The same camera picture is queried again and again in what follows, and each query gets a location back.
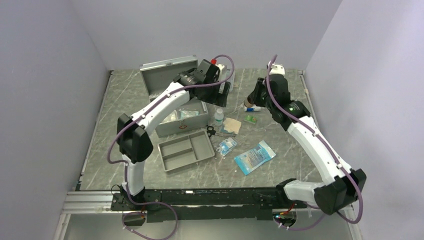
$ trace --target white bottle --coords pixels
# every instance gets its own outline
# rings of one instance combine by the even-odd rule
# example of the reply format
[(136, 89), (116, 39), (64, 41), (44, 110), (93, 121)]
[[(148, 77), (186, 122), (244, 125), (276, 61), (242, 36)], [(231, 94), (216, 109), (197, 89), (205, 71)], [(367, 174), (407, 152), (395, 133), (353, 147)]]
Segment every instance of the white bottle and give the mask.
[(224, 120), (224, 113), (222, 108), (218, 108), (215, 112), (215, 125), (221, 126)]

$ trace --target table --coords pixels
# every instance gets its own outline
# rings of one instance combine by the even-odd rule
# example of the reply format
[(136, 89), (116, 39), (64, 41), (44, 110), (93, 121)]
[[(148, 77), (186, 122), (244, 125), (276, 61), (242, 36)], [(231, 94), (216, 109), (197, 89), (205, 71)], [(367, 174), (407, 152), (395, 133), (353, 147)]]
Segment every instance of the table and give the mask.
[[(154, 151), (146, 160), (144, 184), (152, 189), (178, 188), (241, 188), (272, 187), (280, 182), (297, 178), (302, 181), (321, 182), (318, 170), (296, 140), (273, 121), (268, 110), (246, 113), (242, 104), (253, 91), (256, 79), (264, 77), (265, 69), (244, 68), (235, 70), (234, 88), (228, 95), (224, 117), (242, 122), (235, 139), (239, 145), (227, 156), (219, 153), (215, 157), (172, 172), (164, 172), (157, 144), (177, 137), (177, 134), (159, 138), (156, 133), (150, 136)], [(305, 87), (296, 69), (286, 69), (291, 98), (303, 102), (309, 109)], [(138, 69), (115, 70), (112, 72), (98, 116), (93, 139), (82, 170), (81, 190), (109, 190), (114, 184), (123, 181), (123, 165), (111, 165), (106, 154), (116, 135), (117, 119), (122, 113), (131, 115), (149, 103), (148, 93)], [(207, 104), (213, 122), (216, 107)], [(258, 118), (256, 125), (244, 122), (247, 115)], [(212, 136), (212, 146), (216, 149), (224, 137)], [(244, 175), (235, 163), (234, 157), (254, 148), (261, 140), (276, 152), (276, 157), (266, 162), (249, 175)], [(122, 159), (117, 145), (112, 151), (113, 160)]]

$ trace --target gray marble surface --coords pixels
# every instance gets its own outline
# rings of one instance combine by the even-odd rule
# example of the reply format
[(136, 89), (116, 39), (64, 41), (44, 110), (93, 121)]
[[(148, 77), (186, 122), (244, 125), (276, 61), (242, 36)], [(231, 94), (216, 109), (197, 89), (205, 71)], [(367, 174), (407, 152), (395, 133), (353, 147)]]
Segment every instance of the gray marble surface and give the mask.
[[(228, 95), (224, 116), (241, 121), (239, 134), (235, 137), (239, 145), (227, 156), (219, 153), (215, 157), (171, 172), (165, 172), (159, 156), (157, 144), (176, 137), (158, 137), (156, 132), (150, 136), (154, 151), (146, 160), (144, 168), (144, 184), (147, 188), (239, 188), (239, 187), (272, 187), (289, 179), (320, 182), (321, 177), (314, 164), (295, 139), (274, 122), (268, 110), (246, 113), (242, 103), (254, 89), (256, 79), (264, 77), (265, 69), (236, 69), (234, 88)], [(286, 69), (292, 99), (302, 101), (309, 106), (301, 79), (296, 69)], [(106, 161), (106, 153), (116, 134), (117, 119), (122, 113), (131, 115), (149, 103), (145, 85), (140, 72), (134, 70), (114, 71), (109, 80), (109, 87), (100, 112), (99, 122), (94, 133), (86, 166), (83, 170), (81, 190), (109, 190), (114, 184), (123, 181), (121, 163), (111, 165)], [(210, 123), (216, 107), (207, 104)], [(258, 118), (256, 125), (244, 122), (247, 115)], [(216, 149), (224, 137), (212, 136), (212, 146)], [(262, 166), (244, 175), (235, 163), (234, 157), (254, 148), (261, 140), (276, 152), (276, 157)], [(112, 151), (113, 160), (122, 159), (117, 146)]]

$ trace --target black scissors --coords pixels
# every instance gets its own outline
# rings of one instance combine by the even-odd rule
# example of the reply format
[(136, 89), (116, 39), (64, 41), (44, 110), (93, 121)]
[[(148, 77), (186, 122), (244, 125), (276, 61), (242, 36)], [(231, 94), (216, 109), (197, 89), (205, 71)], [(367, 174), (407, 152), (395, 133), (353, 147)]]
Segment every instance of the black scissors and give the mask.
[(212, 135), (221, 136), (221, 137), (235, 137), (235, 133), (224, 133), (216, 131), (214, 126), (208, 125), (206, 128), (207, 135), (211, 137)]

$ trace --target white wall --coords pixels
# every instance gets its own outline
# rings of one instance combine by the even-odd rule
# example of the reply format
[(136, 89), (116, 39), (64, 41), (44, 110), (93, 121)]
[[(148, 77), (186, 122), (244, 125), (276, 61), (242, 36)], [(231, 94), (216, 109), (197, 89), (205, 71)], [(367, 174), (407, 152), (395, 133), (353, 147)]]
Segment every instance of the white wall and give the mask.
[(424, 237), (424, 2), (343, 0), (306, 68), (319, 125), (367, 174), (364, 239)]
[(0, 239), (53, 238), (107, 76), (68, 0), (0, 2)]
[(342, 0), (72, 0), (109, 69), (196, 54), (305, 69)]

